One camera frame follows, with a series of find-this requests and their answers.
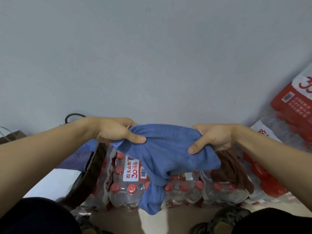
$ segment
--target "wicker basket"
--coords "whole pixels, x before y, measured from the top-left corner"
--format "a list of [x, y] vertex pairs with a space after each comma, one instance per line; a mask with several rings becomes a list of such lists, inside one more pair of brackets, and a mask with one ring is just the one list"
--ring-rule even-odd
[[[65, 124], [67, 124], [67, 119], [72, 115], [78, 115], [85, 117], [82, 114], [69, 114], [65, 118]], [[106, 156], [107, 150], [103, 143], [98, 143], [96, 150], [88, 165], [87, 171], [83, 178], [79, 181], [76, 188], [72, 189], [69, 194], [63, 198], [59, 203], [69, 209], [70, 211], [81, 205], [88, 196], [93, 192], [96, 187], [96, 182], [99, 178], [99, 174], [102, 169], [103, 161]]]

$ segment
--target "basket handle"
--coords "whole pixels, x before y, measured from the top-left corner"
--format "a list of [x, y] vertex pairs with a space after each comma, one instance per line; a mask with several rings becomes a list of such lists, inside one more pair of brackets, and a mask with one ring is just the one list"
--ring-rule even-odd
[[81, 116], [81, 117], [86, 117], [85, 115], [83, 114], [80, 114], [80, 113], [71, 113], [71, 114], [68, 114], [66, 117], [65, 117], [65, 124], [68, 123], [67, 119], [71, 116]]

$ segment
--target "tiled floor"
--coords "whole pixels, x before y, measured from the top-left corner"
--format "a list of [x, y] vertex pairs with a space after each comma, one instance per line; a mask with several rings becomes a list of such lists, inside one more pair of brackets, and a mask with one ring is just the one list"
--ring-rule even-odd
[[[312, 217], [312, 213], [301, 204], [272, 203], [269, 206], [294, 215]], [[253, 212], [264, 207], [247, 205], [245, 208]], [[157, 215], [150, 216], [143, 210], [131, 212], [122, 208], [107, 213], [95, 213], [91, 220], [101, 229], [114, 234], [187, 234], [193, 225], [210, 221], [219, 209], [220, 207], [216, 206], [202, 209], [194, 206], [181, 206], [172, 209], [165, 208]]]

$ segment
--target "brown towel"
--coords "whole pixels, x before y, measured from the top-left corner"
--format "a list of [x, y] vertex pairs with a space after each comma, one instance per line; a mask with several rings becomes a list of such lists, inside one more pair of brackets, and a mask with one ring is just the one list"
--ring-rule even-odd
[[246, 189], [250, 194], [255, 190], [254, 185], [248, 179], [243, 165], [238, 160], [235, 151], [230, 148], [223, 151], [217, 151], [221, 161], [221, 167], [211, 171], [211, 178], [214, 182], [231, 182], [239, 189]]

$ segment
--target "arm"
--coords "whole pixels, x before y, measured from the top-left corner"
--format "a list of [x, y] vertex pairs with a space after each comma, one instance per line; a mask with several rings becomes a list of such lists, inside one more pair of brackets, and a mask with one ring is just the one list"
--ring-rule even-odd
[[90, 139], [109, 142], [125, 138], [144, 143], [145, 137], [128, 130], [134, 125], [129, 118], [87, 117], [0, 145], [0, 217]]
[[312, 154], [239, 124], [198, 124], [193, 128], [203, 137], [189, 148], [191, 154], [206, 144], [214, 145], [216, 150], [237, 144], [312, 211]]

